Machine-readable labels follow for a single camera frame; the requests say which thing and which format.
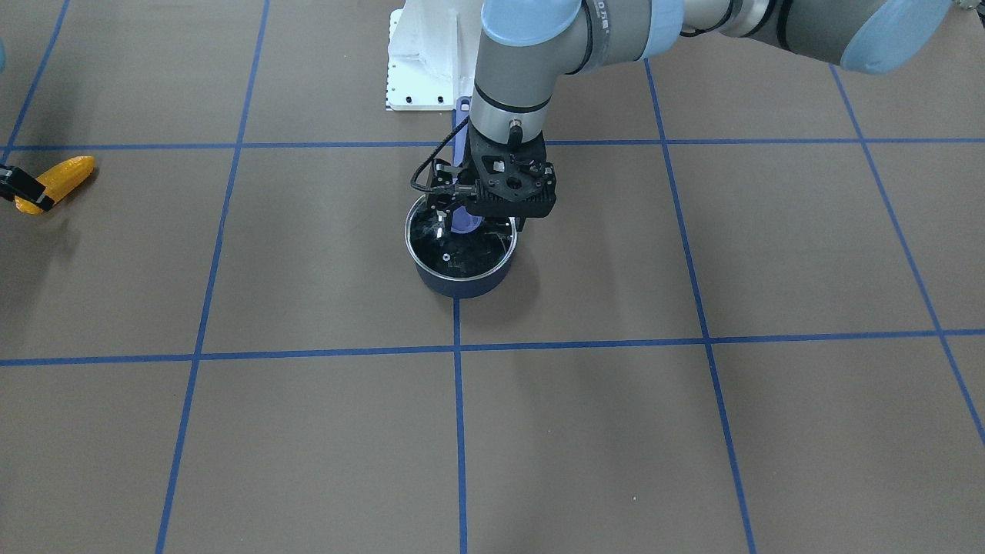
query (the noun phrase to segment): black cable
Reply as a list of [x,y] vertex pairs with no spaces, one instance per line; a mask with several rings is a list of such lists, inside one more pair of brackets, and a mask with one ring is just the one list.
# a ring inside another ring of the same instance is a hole
[[695,29],[694,31],[690,31],[690,32],[681,31],[681,36],[685,38],[694,38],[695,36],[701,36],[704,35],[705,33],[711,33],[712,31],[717,30],[723,25],[729,23],[729,20],[732,19],[732,12],[733,10],[735,10],[735,7],[736,7],[736,0],[729,0],[729,9],[728,11],[725,12],[725,16],[722,17],[722,19],[719,20],[718,23],[709,27],[708,29]]
[[451,131],[450,135],[444,137],[444,140],[442,140],[441,143],[437,145],[437,148],[434,149],[434,152],[431,152],[431,155],[428,156],[425,162],[421,164],[421,166],[418,168],[417,171],[414,172],[414,176],[411,177],[411,186],[415,190],[419,190],[420,192],[432,193],[437,191],[439,188],[442,189],[444,188],[444,187],[431,188],[430,186],[424,186],[418,183],[418,178],[420,178],[421,173],[424,173],[427,167],[430,166],[432,162],[434,162],[434,159],[437,158],[437,153],[441,152],[442,148],[448,146],[448,143],[451,142],[451,140],[455,138],[455,135],[461,132],[462,129],[465,128],[465,125],[467,125],[468,123],[469,123],[469,117],[466,116],[465,119],[462,119],[461,123],[455,126],[455,130]]

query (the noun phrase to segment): black pot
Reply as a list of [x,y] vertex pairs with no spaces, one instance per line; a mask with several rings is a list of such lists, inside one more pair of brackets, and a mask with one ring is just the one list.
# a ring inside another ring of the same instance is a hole
[[426,199],[414,203],[404,227],[421,279],[449,298],[475,298],[494,289],[506,277],[516,251],[514,219],[486,218],[470,233],[445,232]]

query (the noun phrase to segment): grid line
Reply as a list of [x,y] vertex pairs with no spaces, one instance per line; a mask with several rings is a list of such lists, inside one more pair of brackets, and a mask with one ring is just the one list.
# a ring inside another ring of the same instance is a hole
[[[861,144],[858,138],[705,138],[705,139],[558,139],[546,141],[548,146],[708,146],[708,145],[817,145]],[[869,144],[985,144],[985,138],[873,138]],[[273,149],[331,149],[331,148],[433,148],[438,141],[322,141],[322,142],[233,142],[216,143],[148,143],[148,144],[31,144],[10,145],[4,152],[63,152],[63,151],[133,151],[133,150],[273,150]]]
[[971,393],[968,391],[967,384],[964,382],[964,376],[961,374],[961,369],[957,366],[957,360],[954,358],[954,353],[951,350],[951,344],[948,342],[948,337],[944,333],[944,328],[941,326],[941,320],[938,318],[937,311],[934,309],[934,303],[931,301],[930,293],[927,290],[927,284],[920,275],[920,269],[917,267],[916,258],[913,257],[913,252],[910,250],[909,243],[906,240],[906,235],[903,233],[902,225],[900,225],[899,218],[896,216],[896,211],[893,209],[892,202],[889,200],[889,194],[886,190],[885,184],[883,183],[883,178],[879,173],[879,167],[876,165],[876,159],[873,157],[872,150],[869,148],[869,141],[862,132],[862,126],[859,124],[858,117],[855,115],[855,108],[852,107],[852,102],[848,98],[848,91],[845,90],[844,83],[841,82],[841,77],[838,75],[837,69],[835,69],[833,65],[828,65],[828,69],[831,71],[831,76],[834,78],[834,82],[838,87],[838,92],[841,94],[841,98],[845,103],[845,108],[848,110],[848,116],[851,118],[852,125],[855,127],[855,133],[859,137],[862,150],[865,153],[866,160],[869,162],[869,169],[872,171],[872,176],[876,180],[876,186],[879,188],[879,194],[883,198],[883,203],[885,204],[886,211],[889,214],[889,219],[892,221],[892,226],[896,231],[896,236],[899,238],[899,243],[903,248],[903,253],[906,255],[906,262],[909,264],[910,270],[913,273],[913,278],[916,280],[917,286],[920,289],[920,295],[923,297],[924,304],[927,307],[927,312],[930,314],[930,318],[934,322],[934,329],[936,330],[937,336],[941,341],[941,346],[944,348],[944,353],[948,358],[948,363],[951,365],[954,380],[957,381],[957,387],[961,391],[961,396],[964,398],[964,403],[968,408],[968,413],[971,415],[971,421],[975,426],[975,430],[978,431],[978,438],[981,440],[982,446],[985,447],[985,428],[982,427],[981,417],[978,415],[978,410],[975,408],[974,400],[972,400]]
[[232,154],[230,178],[226,185],[226,197],[223,200],[223,211],[219,219],[219,229],[216,231],[216,243],[212,254],[212,265],[209,270],[209,282],[202,303],[202,316],[199,320],[198,336],[195,339],[195,352],[188,372],[188,386],[185,390],[184,404],[181,408],[181,420],[178,424],[177,439],[174,442],[174,457],[171,461],[170,476],[167,480],[167,491],[164,495],[164,508],[161,512],[161,526],[158,529],[156,554],[164,554],[167,540],[167,526],[170,521],[171,507],[174,501],[174,491],[177,488],[178,473],[181,469],[181,455],[184,452],[184,440],[188,431],[188,420],[191,415],[192,398],[195,394],[195,383],[198,380],[199,364],[202,360],[202,347],[205,343],[205,332],[209,324],[209,311],[212,307],[212,295],[216,287],[216,275],[219,272],[219,262],[223,252],[223,239],[226,231],[226,219],[230,213],[230,201],[235,189],[236,174],[239,169],[239,157],[242,153],[243,137],[246,135],[246,123],[249,119],[250,104],[253,99],[253,86],[260,66],[260,54],[263,51],[263,38],[267,31],[267,17],[270,14],[270,0],[264,0],[263,12],[260,15],[260,29],[257,32],[256,45],[253,49],[253,63],[250,66],[249,80],[246,85],[246,95],[243,99],[242,114],[239,119],[239,131],[236,135],[236,147]]
[[455,435],[458,451],[458,550],[469,552],[468,496],[465,465],[465,391],[462,376],[462,306],[459,299],[453,301],[452,325],[455,354]]
[[678,226],[681,231],[681,243],[684,248],[685,260],[688,263],[688,274],[690,277],[690,287],[694,295],[694,305],[697,309],[697,320],[701,326],[701,339],[704,344],[704,354],[708,359],[708,369],[711,372],[711,384],[715,389],[715,401],[718,404],[718,417],[721,420],[722,435],[725,439],[725,449],[729,456],[729,465],[732,469],[732,480],[735,484],[736,499],[739,502],[739,512],[742,516],[743,530],[746,533],[746,543],[750,554],[756,553],[755,536],[753,534],[753,524],[749,515],[749,507],[746,504],[746,491],[742,484],[742,472],[739,468],[739,459],[736,456],[735,444],[732,441],[732,426],[729,423],[728,409],[725,405],[725,396],[722,392],[721,380],[718,378],[718,364],[715,362],[715,352],[712,347],[711,335],[708,332],[708,320],[704,313],[704,302],[701,299],[701,290],[697,283],[697,272],[694,269],[694,260],[691,256],[690,241],[688,240],[688,227],[685,224],[684,210],[681,205],[681,195],[678,193],[677,179],[674,176],[674,164],[671,161],[671,150],[667,144],[667,131],[664,128],[664,118],[660,111],[660,98],[657,95],[657,86],[653,81],[653,71],[650,69],[649,60],[644,60],[646,68],[646,80],[650,87],[650,97],[653,101],[653,113],[656,117],[657,128],[660,131],[660,140],[663,142],[662,150],[664,154],[664,164],[667,166],[667,179],[670,182],[671,195],[674,198],[674,211],[677,214]]
[[[946,336],[985,336],[985,329],[947,329]],[[775,344],[784,342],[839,342],[858,340],[886,340],[906,338],[934,338],[936,330],[922,331],[875,331],[859,333],[821,333],[792,335],[750,335],[750,336],[712,336],[711,344]],[[606,348],[654,348],[670,346],[700,346],[703,337],[658,338],[630,340],[559,341],[559,342],[513,342],[461,344],[462,352],[515,352],[524,350],[582,350]],[[418,354],[452,354],[454,344],[433,346],[393,346],[382,348],[324,348],[314,350],[267,350],[242,352],[207,352],[198,356],[202,362],[227,360],[276,360],[284,358],[333,358],[357,356],[413,356]],[[85,356],[59,358],[11,358],[0,359],[0,368],[41,367],[41,366],[84,366],[90,364],[151,364],[161,362],[190,362],[194,353],[158,354],[133,356]]]
[[10,138],[7,139],[7,146],[3,151],[3,158],[0,158],[0,165],[7,163],[7,158],[10,157],[10,153],[14,150],[14,143],[17,142],[17,136],[21,134],[21,127],[24,125],[24,118],[28,115],[28,110],[31,108],[31,102],[34,100],[34,94],[37,92],[37,85],[41,82],[41,76],[44,75],[44,70],[48,66],[48,60],[51,59],[51,52],[55,49],[55,42],[58,41],[58,36],[61,35],[61,28],[65,24],[65,16],[68,14],[68,7],[71,0],[65,0],[62,3],[61,11],[58,12],[58,19],[55,20],[55,28],[51,31],[51,38],[48,40],[48,46],[44,49],[44,55],[41,56],[41,63],[37,65],[37,72],[34,73],[34,79],[31,81],[31,87],[28,88],[28,94],[24,98],[24,103],[21,104],[21,111],[17,114],[17,120],[14,122],[14,128],[10,132]]

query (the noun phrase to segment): floor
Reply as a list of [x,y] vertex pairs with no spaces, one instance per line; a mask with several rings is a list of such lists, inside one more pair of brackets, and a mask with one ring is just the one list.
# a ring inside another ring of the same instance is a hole
[[558,85],[555,213],[418,279],[399,0],[7,0],[0,552],[985,551],[985,36]]

